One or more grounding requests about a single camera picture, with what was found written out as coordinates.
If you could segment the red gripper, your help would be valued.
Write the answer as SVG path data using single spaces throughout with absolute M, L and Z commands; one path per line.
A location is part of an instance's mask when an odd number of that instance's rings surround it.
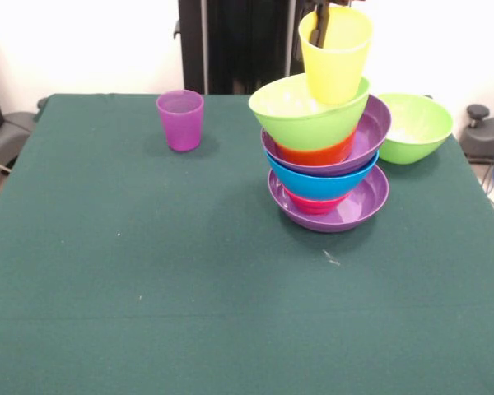
M 351 6 L 353 2 L 365 0 L 333 0 L 333 3 L 339 6 Z M 325 36 L 329 23 L 329 1 L 314 0 L 315 5 L 315 27 L 310 33 L 309 42 L 317 48 L 324 47 Z

